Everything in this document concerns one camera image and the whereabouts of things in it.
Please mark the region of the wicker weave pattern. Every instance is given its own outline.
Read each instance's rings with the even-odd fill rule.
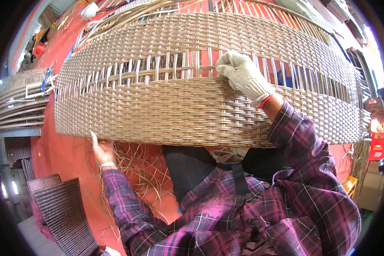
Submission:
[[[313,118],[318,136],[331,144],[360,139],[360,110],[331,96],[279,87],[298,110]],[[76,97],[55,104],[56,132],[166,145],[270,147],[270,120],[229,85],[208,79],[140,84],[128,90]]]
[[[27,185],[29,186],[29,190],[31,193],[33,193],[36,190],[40,190],[40,189],[50,187],[52,185],[56,185],[60,183],[61,183],[61,179],[58,173],[51,176],[27,181]]]
[[[0,85],[0,129],[44,124],[43,111],[48,96],[29,99],[25,96],[27,85],[30,85],[29,95],[41,92],[46,70],[28,70],[3,79]],[[54,75],[53,68],[50,68],[50,73]]]
[[[122,60],[146,59],[148,56],[166,56],[167,53],[187,51],[191,55],[191,51],[196,50],[209,58],[210,51],[213,53],[229,49],[246,53],[252,58],[273,58],[298,64],[302,68],[305,66],[342,85],[355,88],[352,65],[321,41],[297,29],[266,19],[229,13],[164,16],[113,31],[66,61],[60,70],[58,84],[64,87],[74,82],[82,83],[79,79],[85,81],[85,74],[98,70],[103,70],[98,77],[101,80],[106,77],[109,66]],[[200,74],[193,73],[196,69],[195,65],[191,65],[193,61],[196,62],[189,59],[188,69],[196,77]],[[212,69],[214,61],[215,59],[210,59],[209,62],[212,63],[198,66],[198,69]],[[155,66],[147,68],[151,69],[150,74],[156,73]],[[173,68],[163,68],[159,71],[173,71]]]
[[[88,225],[78,178],[35,190],[33,196],[48,228],[65,254],[100,254]]]
[[[270,147],[270,121],[216,78],[224,51],[248,54],[277,91],[316,122],[332,144],[359,141],[367,113],[350,63],[302,31],[229,13],[164,16],[95,39],[60,70],[56,132],[195,146]],[[289,65],[292,89],[277,86]]]

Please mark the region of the person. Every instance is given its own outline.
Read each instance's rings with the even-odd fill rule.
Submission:
[[[202,147],[162,146],[182,212],[168,225],[118,170],[113,143],[98,142],[92,132],[125,252],[347,255],[361,231],[359,211],[336,179],[333,157],[312,120],[275,94],[248,56],[227,52],[216,70],[273,122],[267,136],[276,149],[250,149],[241,163],[227,165]]]

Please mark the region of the bare hand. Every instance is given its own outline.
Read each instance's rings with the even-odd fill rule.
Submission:
[[[114,142],[113,141],[98,141],[97,136],[91,131],[92,150],[95,158],[100,165],[108,162],[115,162],[114,157]]]

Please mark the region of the gloved hand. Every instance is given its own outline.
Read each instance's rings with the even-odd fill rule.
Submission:
[[[252,106],[259,106],[274,92],[274,88],[246,55],[228,51],[215,65],[220,75],[229,78],[230,87],[243,92],[252,101]]]

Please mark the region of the woven rattan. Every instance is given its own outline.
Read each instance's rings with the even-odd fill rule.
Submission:
[[[26,99],[26,86],[29,94],[40,93],[41,83],[47,68],[39,68],[18,73],[3,79],[0,85],[0,129],[44,124],[43,111],[48,96]]]
[[[61,183],[60,175],[57,173],[51,176],[27,181],[27,186],[29,187],[30,192],[33,193],[36,190],[47,188],[60,183]]]
[[[108,31],[61,67],[56,132],[131,142],[269,147],[262,110],[217,78],[227,50],[249,55],[276,90],[331,144],[359,141],[367,88],[326,43],[264,18],[171,13]],[[278,83],[277,72],[294,88]]]
[[[78,178],[33,191],[56,243],[68,256],[100,255],[88,225]]]

